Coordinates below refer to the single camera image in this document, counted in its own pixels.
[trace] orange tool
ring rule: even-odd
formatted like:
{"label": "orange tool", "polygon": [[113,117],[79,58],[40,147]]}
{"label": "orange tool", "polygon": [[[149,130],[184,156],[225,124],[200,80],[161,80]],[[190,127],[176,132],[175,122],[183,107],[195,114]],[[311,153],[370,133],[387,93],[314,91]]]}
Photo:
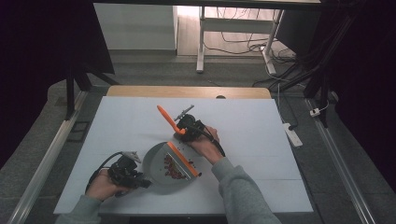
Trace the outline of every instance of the orange tool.
{"label": "orange tool", "polygon": [[168,121],[168,123],[172,126],[172,128],[175,130],[176,133],[183,135],[186,133],[186,130],[184,129],[179,129],[175,122],[171,119],[171,117],[168,115],[168,113],[166,113],[166,111],[163,109],[162,106],[157,105],[158,110],[160,111],[160,113],[163,115],[163,117],[166,119],[166,121]]}
{"label": "orange tool", "polygon": [[198,172],[191,166],[191,164],[187,161],[187,159],[181,154],[175,145],[172,142],[167,142],[166,145],[168,145],[172,151],[178,156],[178,158],[183,162],[183,164],[189,169],[189,171],[192,173],[194,176],[201,175],[201,173],[198,174]]}

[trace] gray sleeve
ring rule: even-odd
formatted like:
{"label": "gray sleeve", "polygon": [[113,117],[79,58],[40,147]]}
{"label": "gray sleeve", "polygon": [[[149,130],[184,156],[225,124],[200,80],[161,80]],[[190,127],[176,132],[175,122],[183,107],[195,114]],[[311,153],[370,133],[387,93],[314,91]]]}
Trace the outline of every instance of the gray sleeve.
{"label": "gray sleeve", "polygon": [[99,207],[100,200],[81,195],[73,211],[69,214],[62,214],[56,219],[56,224],[97,224],[100,223]]}
{"label": "gray sleeve", "polygon": [[280,223],[264,200],[259,187],[241,166],[223,158],[212,168],[219,181],[228,223]]}

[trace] white tabletop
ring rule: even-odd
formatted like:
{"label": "white tabletop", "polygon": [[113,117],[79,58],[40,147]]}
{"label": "white tabletop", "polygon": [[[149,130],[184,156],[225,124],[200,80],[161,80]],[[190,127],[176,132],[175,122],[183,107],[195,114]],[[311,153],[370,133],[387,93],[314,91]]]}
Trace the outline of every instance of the white tabletop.
{"label": "white tabletop", "polygon": [[[112,96],[104,97],[97,110],[55,214],[69,213],[74,208],[93,171],[111,154],[137,151],[143,160],[158,143],[178,144],[157,105],[171,117],[195,105],[189,114],[218,129],[227,157],[233,165],[242,165],[256,181],[273,212],[313,211],[273,100]],[[191,148],[179,147],[202,176],[182,188],[152,185],[121,198],[110,198],[100,212],[128,216],[224,214],[219,182],[210,171],[210,163]]]}

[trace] power strip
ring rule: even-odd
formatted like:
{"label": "power strip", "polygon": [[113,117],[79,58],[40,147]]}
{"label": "power strip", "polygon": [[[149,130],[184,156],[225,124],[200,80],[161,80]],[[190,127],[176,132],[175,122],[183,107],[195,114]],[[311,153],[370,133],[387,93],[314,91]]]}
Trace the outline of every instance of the power strip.
{"label": "power strip", "polygon": [[300,138],[297,136],[297,133],[294,130],[289,130],[289,123],[284,123],[283,127],[285,128],[285,132],[288,135],[288,138],[291,142],[291,144],[294,147],[300,147],[303,145],[303,142],[300,140]]}

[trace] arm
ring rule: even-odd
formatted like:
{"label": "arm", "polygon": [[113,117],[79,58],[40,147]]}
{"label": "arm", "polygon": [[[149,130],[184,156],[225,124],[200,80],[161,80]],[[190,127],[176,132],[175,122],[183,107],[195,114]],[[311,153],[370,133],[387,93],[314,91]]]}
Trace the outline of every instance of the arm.
{"label": "arm", "polygon": [[98,213],[102,201],[119,191],[128,190],[125,187],[114,185],[108,177],[107,170],[101,170],[99,175],[92,181],[85,195],[81,195],[73,211],[69,214],[58,216],[56,224],[100,223],[101,218],[99,218]]}
{"label": "arm", "polygon": [[[217,130],[208,126],[206,128],[219,141]],[[230,224],[280,223],[271,212],[257,184],[241,166],[233,167],[204,136],[190,144],[213,164],[212,172],[219,181],[219,193]]]}

